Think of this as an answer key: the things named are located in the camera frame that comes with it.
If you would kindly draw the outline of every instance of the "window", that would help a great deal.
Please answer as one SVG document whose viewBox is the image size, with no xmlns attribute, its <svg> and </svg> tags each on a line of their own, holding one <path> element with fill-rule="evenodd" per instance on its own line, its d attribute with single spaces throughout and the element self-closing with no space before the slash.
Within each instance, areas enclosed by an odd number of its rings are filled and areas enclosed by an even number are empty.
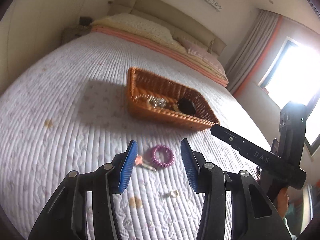
<svg viewBox="0 0 320 240">
<path fill-rule="evenodd" d="M 320 146 L 320 55 L 287 41 L 261 87 L 281 109 L 289 101 L 307 106 L 305 143 L 312 155 Z"/>
</svg>

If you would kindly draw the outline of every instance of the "curtain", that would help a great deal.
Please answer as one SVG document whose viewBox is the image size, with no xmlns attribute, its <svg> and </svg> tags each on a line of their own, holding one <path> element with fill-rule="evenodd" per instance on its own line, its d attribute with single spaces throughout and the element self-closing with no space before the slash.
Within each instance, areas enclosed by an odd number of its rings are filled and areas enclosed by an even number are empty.
<svg viewBox="0 0 320 240">
<path fill-rule="evenodd" d="M 227 68 L 229 84 L 227 89 L 233 94 L 256 64 L 263 49 L 268 44 L 280 14 L 261 10 L 248 39 Z"/>
</svg>

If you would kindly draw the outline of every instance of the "headboard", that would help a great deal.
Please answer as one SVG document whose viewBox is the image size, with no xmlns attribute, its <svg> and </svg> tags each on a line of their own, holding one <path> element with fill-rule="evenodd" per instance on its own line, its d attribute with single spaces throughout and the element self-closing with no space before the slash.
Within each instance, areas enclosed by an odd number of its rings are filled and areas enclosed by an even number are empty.
<svg viewBox="0 0 320 240">
<path fill-rule="evenodd" d="M 174 39 L 185 38 L 212 54 L 220 55 L 226 46 L 195 19 L 160 0 L 114 0 L 108 15 L 119 13 L 130 13 L 156 22 L 168 28 Z"/>
</svg>

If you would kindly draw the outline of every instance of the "purple coil hair tie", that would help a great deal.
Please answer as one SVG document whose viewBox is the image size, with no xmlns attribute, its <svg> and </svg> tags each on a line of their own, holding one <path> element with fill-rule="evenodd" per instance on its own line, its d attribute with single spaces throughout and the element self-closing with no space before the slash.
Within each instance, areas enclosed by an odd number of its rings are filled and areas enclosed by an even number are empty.
<svg viewBox="0 0 320 240">
<path fill-rule="evenodd" d="M 157 158 L 156 156 L 156 152 L 157 151 L 160 151 L 163 152 L 165 158 L 167 159 L 166 162 L 161 162 L 161 160 L 159 160 L 159 158 Z M 173 164 L 174 162 L 174 154 L 172 152 L 172 150 L 166 146 L 166 145 L 157 145 L 155 147 L 153 147 L 151 149 L 151 162 L 155 165 L 155 166 L 158 166 L 158 167 L 161 167 L 161 168 L 166 168 L 166 167 L 169 167 Z"/>
</svg>

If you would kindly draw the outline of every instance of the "basket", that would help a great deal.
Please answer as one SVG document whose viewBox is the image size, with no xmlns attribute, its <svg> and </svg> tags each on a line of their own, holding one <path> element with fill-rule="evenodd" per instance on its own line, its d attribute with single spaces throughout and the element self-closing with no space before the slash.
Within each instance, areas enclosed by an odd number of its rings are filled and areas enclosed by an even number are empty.
<svg viewBox="0 0 320 240">
<path fill-rule="evenodd" d="M 164 98 L 171 104 L 180 98 L 189 99 L 196 106 L 196 114 L 191 116 L 169 109 L 154 108 L 135 100 L 136 96 L 142 94 Z M 128 70 L 127 97 L 130 115 L 139 119 L 167 123 L 193 131 L 205 130 L 219 124 L 208 102 L 198 91 L 140 68 L 131 67 Z"/>
</svg>

